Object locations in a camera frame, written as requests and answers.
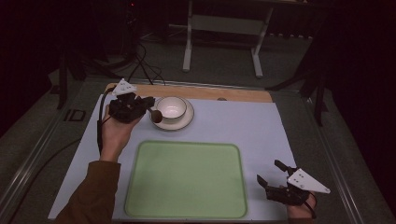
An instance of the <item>brown sleeve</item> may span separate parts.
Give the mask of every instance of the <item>brown sleeve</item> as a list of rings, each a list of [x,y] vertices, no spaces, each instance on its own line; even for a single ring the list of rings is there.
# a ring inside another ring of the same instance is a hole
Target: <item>brown sleeve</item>
[[[289,218],[289,224],[314,224],[312,218]]]
[[[93,161],[85,179],[56,217],[55,223],[111,223],[120,164]]]

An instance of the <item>white bowl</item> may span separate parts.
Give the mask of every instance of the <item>white bowl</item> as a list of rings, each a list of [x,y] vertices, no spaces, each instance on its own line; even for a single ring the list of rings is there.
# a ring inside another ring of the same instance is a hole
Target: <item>white bowl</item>
[[[186,113],[186,103],[176,97],[163,97],[157,104],[157,109],[163,113],[164,119],[179,119]]]

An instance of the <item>person's left hand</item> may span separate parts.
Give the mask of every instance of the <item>person's left hand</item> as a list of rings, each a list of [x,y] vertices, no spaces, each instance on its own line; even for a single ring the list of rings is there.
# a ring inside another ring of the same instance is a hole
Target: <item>person's left hand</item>
[[[142,119],[142,117],[133,120],[131,123],[121,123],[108,115],[108,105],[106,106],[106,114],[103,118],[102,140],[103,148],[100,161],[117,162],[122,150],[128,143],[134,126]]]

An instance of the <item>dark background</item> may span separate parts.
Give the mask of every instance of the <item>dark background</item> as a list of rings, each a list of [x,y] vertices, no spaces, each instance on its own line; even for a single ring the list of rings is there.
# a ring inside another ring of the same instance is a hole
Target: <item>dark background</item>
[[[166,34],[168,22],[186,21],[186,1],[144,2],[133,17],[160,34]],[[79,49],[102,60],[107,53],[122,52],[118,43],[124,28],[115,24],[125,22],[129,3],[119,1],[117,7],[104,7],[108,3],[98,1],[92,6],[88,0],[0,2],[0,136],[51,88],[48,73],[58,68],[63,48]],[[285,34],[286,38],[293,34],[315,37],[302,65],[309,68],[326,64],[323,72],[328,74],[327,87],[396,215],[396,197],[390,183],[396,173],[394,11],[394,0],[338,1],[335,11],[319,29],[322,17],[312,8],[282,7],[275,12],[268,31]],[[228,9],[225,13],[236,12]],[[112,20],[98,17],[106,14]],[[302,19],[295,20],[292,15]],[[320,20],[312,22],[309,18]]]

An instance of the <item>spoon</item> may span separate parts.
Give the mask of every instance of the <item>spoon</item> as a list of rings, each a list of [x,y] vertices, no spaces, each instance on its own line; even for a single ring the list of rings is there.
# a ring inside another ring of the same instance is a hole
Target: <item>spoon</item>
[[[152,110],[151,108],[148,108],[148,111],[151,113],[151,120],[154,123],[160,123],[163,120],[163,113],[159,110]]]

